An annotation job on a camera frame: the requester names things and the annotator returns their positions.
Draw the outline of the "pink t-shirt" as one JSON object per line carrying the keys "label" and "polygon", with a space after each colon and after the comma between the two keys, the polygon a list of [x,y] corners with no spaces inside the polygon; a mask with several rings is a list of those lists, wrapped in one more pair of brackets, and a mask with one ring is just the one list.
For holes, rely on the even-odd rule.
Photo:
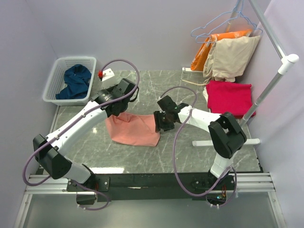
{"label": "pink t-shirt", "polygon": [[155,147],[160,134],[155,131],[154,116],[123,112],[110,116],[105,121],[110,138],[120,144]]}

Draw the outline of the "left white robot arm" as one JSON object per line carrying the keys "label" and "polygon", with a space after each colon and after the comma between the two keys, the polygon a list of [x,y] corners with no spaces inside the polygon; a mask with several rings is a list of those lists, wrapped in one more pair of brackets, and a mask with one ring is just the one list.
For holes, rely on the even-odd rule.
{"label": "left white robot arm", "polygon": [[95,185],[94,173],[85,165],[67,158],[69,149],[84,134],[108,117],[118,116],[124,112],[137,86],[123,78],[117,85],[98,91],[87,105],[72,119],[46,137],[34,138],[36,161],[55,180],[65,177],[78,182],[85,191]]}

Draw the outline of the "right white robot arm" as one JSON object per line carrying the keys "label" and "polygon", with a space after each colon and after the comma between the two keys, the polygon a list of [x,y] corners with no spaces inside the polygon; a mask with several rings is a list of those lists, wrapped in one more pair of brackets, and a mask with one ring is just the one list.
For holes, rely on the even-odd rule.
{"label": "right white robot arm", "polygon": [[175,123],[180,123],[195,126],[210,134],[217,154],[209,170],[212,174],[208,179],[209,186],[215,190],[220,189],[225,184],[222,173],[232,165],[235,153],[247,140],[236,118],[229,112],[214,114],[186,103],[176,104],[168,95],[157,104],[161,110],[153,113],[156,132],[172,130]]}

